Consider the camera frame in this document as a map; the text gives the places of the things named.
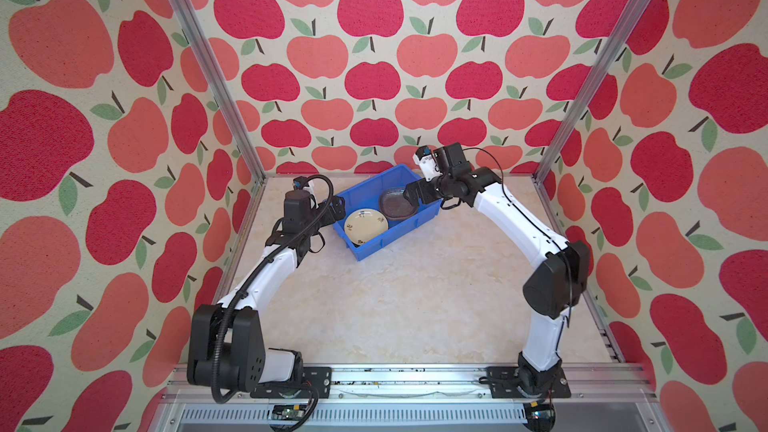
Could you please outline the smoky glass plate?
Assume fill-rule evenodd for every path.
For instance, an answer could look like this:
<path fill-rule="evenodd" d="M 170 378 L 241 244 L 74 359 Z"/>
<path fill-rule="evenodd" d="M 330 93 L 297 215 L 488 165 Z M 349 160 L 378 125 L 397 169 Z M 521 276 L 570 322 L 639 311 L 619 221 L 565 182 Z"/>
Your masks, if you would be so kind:
<path fill-rule="evenodd" d="M 379 197 L 379 210 L 388 221 L 404 221 L 418 212 L 418 207 L 405 197 L 404 187 L 392 187 Z"/>

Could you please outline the cream yellow plate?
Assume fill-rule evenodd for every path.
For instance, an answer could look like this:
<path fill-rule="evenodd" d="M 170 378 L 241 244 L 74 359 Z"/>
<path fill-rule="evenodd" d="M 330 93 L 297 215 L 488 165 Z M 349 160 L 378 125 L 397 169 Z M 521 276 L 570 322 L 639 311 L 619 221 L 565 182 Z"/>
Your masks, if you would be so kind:
<path fill-rule="evenodd" d="M 346 237 L 356 247 L 372 241 L 388 229 L 387 218 L 380 211 L 371 208 L 353 211 L 344 223 Z"/>

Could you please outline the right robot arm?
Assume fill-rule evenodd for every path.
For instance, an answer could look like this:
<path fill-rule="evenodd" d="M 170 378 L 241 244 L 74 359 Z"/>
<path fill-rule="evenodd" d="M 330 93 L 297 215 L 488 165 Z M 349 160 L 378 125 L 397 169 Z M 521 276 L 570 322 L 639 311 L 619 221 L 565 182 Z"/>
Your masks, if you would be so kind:
<path fill-rule="evenodd" d="M 413 162 L 424 177 L 405 187 L 411 205 L 456 199 L 489 218 L 529 261 L 533 272 L 523 296 L 532 309 L 531 322 L 513 382 L 526 397 L 548 394 L 562 371 L 563 332 L 587 286 L 589 247 L 546 226 L 513 197 L 499 174 L 473 167 L 459 143 L 435 151 L 419 147 Z"/>

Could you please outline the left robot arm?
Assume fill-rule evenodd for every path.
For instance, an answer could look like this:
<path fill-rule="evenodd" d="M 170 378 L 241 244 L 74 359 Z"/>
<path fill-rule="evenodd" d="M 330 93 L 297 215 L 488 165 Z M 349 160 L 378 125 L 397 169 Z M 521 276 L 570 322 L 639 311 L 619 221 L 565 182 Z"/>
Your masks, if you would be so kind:
<path fill-rule="evenodd" d="M 263 384 L 298 389 L 303 359 L 298 351 L 269 348 L 261 325 L 264 312 L 285 280 L 313 252 L 321 229 L 345 217 L 344 199 L 321 174 L 300 176 L 283 201 L 283 216 L 273 226 L 258 264 L 231 292 L 193 314 L 187 381 L 207 387 L 224 404 Z"/>

